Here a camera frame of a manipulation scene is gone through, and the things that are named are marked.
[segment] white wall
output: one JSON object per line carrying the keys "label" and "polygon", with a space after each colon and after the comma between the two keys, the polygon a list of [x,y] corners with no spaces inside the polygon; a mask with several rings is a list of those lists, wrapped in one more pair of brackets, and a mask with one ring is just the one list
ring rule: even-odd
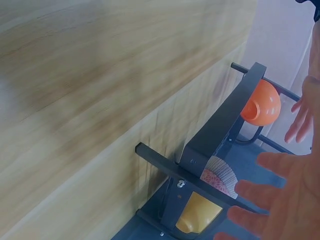
{"label": "white wall", "polygon": [[[305,57],[313,28],[315,7],[311,2],[295,0],[258,0],[256,16],[248,38],[241,64],[250,68],[255,62],[267,67],[265,77],[301,95],[308,56]],[[263,134],[298,155],[310,152],[309,136],[303,143],[285,144],[285,132],[294,120],[291,101],[282,97],[282,110],[278,120],[263,129]],[[241,133],[250,137],[256,127],[245,124]]]}

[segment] hand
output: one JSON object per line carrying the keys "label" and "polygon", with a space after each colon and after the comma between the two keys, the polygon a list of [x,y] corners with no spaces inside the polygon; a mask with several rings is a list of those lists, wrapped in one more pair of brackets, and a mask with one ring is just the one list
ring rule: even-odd
{"label": "hand", "polygon": [[[287,179],[283,189],[241,180],[235,191],[269,215],[233,206],[228,218],[262,240],[320,239],[320,83],[307,79],[303,85],[305,104],[314,116],[312,153],[304,156],[262,153],[257,162]],[[236,240],[218,233],[214,240]]]}
{"label": "hand", "polygon": [[[314,79],[314,77],[308,75],[305,78],[304,83],[309,79]],[[297,143],[302,142],[305,139],[307,133],[312,129],[313,115],[309,110],[309,107],[305,98],[306,98],[305,94],[302,92],[301,99],[297,103],[295,103],[291,108],[291,112],[294,113],[298,109],[299,109],[299,112],[295,117],[294,122],[290,126],[288,132],[285,134],[284,141],[286,143],[291,142],[294,137]]]}

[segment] screw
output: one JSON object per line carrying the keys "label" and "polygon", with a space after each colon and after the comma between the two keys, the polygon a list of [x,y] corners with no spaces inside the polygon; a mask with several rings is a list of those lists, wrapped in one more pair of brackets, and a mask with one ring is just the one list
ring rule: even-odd
{"label": "screw", "polygon": [[178,184],[177,184],[176,186],[181,189],[181,188],[184,187],[184,185],[186,185],[186,181],[180,179],[179,182],[178,182]]}

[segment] wooden surface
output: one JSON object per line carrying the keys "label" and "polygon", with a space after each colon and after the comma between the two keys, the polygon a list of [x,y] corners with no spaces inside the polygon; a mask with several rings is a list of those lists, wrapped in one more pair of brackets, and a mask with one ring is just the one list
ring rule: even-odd
{"label": "wooden surface", "polygon": [[199,129],[255,6],[0,0],[0,239],[110,239],[163,179],[135,144],[168,157]]}

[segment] black metal rack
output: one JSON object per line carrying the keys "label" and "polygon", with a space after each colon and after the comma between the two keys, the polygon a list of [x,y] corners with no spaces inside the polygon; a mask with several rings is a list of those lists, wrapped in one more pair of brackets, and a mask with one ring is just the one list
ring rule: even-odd
{"label": "black metal rack", "polygon": [[[261,79],[271,83],[279,94],[284,94],[295,101],[300,98],[280,85],[264,78],[267,68],[257,62],[250,70],[236,63],[232,63],[231,68],[244,74],[241,82],[207,123],[186,144],[178,164],[168,160],[142,142],[135,147],[135,152],[139,156],[164,172],[173,181],[166,193],[166,204],[161,219],[152,218],[141,209],[136,214],[159,229],[162,234],[170,235],[177,240],[204,239],[212,229],[227,217],[227,211],[231,206],[239,206],[255,212],[247,205],[222,193],[200,179],[211,156],[224,159],[232,144],[248,145],[256,139],[263,141],[280,152],[293,154],[263,136],[261,134],[262,126],[257,129],[254,137],[250,140],[241,141],[237,139],[237,136],[244,124],[240,113]],[[176,223],[193,192],[223,208],[219,215],[200,234],[182,233],[176,228]]]}

